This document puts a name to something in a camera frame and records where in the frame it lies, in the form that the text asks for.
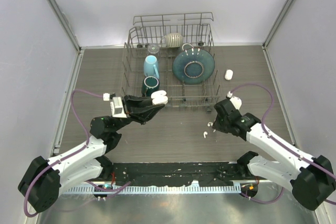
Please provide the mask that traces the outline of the dark green mug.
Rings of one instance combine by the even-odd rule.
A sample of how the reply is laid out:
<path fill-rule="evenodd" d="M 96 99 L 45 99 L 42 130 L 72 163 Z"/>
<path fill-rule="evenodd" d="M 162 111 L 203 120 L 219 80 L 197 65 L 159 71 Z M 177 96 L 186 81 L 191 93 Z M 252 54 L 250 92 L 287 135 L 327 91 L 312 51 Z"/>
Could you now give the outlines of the dark green mug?
<path fill-rule="evenodd" d="M 145 77 L 142 82 L 141 93 L 143 97 L 150 97 L 152 93 L 158 91 L 160 88 L 159 79 L 155 76 Z"/>

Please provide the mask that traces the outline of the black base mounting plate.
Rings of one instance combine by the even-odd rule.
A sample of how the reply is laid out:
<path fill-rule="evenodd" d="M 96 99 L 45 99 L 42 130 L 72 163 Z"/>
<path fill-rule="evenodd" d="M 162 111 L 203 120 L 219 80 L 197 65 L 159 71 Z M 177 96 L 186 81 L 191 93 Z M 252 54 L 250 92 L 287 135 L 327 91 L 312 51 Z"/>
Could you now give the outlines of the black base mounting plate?
<path fill-rule="evenodd" d="M 190 186 L 197 181 L 201 187 L 232 185 L 236 180 L 255 182 L 256 176 L 244 171 L 237 163 L 113 163 L 95 181 L 114 181 L 118 186 Z"/>

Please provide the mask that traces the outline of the small clear glass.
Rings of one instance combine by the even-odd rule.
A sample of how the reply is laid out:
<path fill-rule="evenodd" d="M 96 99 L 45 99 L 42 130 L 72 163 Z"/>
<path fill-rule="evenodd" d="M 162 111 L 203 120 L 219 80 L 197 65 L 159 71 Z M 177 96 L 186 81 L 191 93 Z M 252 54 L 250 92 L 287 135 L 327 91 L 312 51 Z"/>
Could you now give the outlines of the small clear glass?
<path fill-rule="evenodd" d="M 147 50 L 150 55 L 155 55 L 160 51 L 160 46 L 158 44 L 152 43 L 148 45 Z"/>

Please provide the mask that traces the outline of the large blue ceramic plate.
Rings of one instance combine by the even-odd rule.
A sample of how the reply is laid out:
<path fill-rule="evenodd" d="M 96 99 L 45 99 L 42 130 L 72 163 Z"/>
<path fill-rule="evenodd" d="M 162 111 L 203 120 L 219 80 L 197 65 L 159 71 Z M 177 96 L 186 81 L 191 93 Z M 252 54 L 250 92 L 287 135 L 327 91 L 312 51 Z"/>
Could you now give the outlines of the large blue ceramic plate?
<path fill-rule="evenodd" d="M 173 61 L 174 76 L 184 84 L 200 84 L 206 81 L 215 70 L 212 54 L 201 48 L 190 48 L 181 51 Z"/>

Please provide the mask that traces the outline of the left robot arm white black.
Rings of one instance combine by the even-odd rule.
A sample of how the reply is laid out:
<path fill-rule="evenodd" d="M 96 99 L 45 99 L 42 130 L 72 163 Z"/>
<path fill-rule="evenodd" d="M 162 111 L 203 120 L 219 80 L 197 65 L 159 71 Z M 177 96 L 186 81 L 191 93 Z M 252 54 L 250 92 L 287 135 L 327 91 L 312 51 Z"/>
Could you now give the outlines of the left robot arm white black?
<path fill-rule="evenodd" d="M 118 130 L 132 122 L 145 125 L 168 102 L 164 90 L 148 97 L 119 97 L 114 93 L 97 97 L 110 103 L 111 115 L 93 118 L 90 129 L 85 130 L 84 142 L 57 156 L 38 156 L 31 161 L 18 185 L 27 217 L 47 210 L 61 194 L 77 184 L 90 183 L 96 178 L 107 181 L 112 174 L 112 163 L 105 154 L 118 145 L 122 136 Z"/>

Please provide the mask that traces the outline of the white earbud charging case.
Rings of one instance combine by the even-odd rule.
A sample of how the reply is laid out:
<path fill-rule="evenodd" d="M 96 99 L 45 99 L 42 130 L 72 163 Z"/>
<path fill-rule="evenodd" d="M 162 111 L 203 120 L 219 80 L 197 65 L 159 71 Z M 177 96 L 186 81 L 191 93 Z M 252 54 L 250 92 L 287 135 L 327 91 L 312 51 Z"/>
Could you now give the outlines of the white earbud charging case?
<path fill-rule="evenodd" d="M 151 94 L 152 104 L 159 105 L 159 104 L 167 104 L 168 97 L 167 93 L 164 90 L 155 91 Z"/>

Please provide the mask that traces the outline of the light blue mug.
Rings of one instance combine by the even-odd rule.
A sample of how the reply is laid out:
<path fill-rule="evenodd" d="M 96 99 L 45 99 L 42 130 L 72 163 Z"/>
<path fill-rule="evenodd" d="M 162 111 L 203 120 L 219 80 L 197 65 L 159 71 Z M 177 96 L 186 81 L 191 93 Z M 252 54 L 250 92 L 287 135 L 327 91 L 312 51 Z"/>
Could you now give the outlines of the light blue mug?
<path fill-rule="evenodd" d="M 145 58 L 144 65 L 143 65 L 143 72 L 146 77 L 154 76 L 157 79 L 160 78 L 159 75 L 159 64 L 156 56 L 148 55 Z"/>

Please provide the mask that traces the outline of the striped beige ceramic jar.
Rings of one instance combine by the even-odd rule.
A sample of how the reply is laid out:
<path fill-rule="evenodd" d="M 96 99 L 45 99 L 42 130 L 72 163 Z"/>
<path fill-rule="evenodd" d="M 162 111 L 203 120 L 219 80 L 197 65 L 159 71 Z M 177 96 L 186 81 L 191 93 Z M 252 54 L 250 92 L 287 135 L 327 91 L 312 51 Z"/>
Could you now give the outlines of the striped beige ceramic jar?
<path fill-rule="evenodd" d="M 183 36 L 180 33 L 169 33 L 161 38 L 160 43 L 168 48 L 178 48 L 183 43 Z"/>

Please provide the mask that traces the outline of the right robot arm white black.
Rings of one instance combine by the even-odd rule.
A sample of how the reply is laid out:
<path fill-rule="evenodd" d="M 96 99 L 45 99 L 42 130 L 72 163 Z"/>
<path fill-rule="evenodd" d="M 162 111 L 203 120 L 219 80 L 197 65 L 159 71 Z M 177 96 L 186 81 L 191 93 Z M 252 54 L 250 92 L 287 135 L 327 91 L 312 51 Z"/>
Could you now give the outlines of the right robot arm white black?
<path fill-rule="evenodd" d="M 274 134 L 261 120 L 246 113 L 241 115 L 240 98 L 224 99 L 214 108 L 217 112 L 213 128 L 232 134 L 262 149 L 273 158 L 269 161 L 255 152 L 244 154 L 237 162 L 242 179 L 258 176 L 292 192 L 298 203 L 316 210 L 334 191 L 335 177 L 331 162 L 324 156 L 313 157 Z"/>

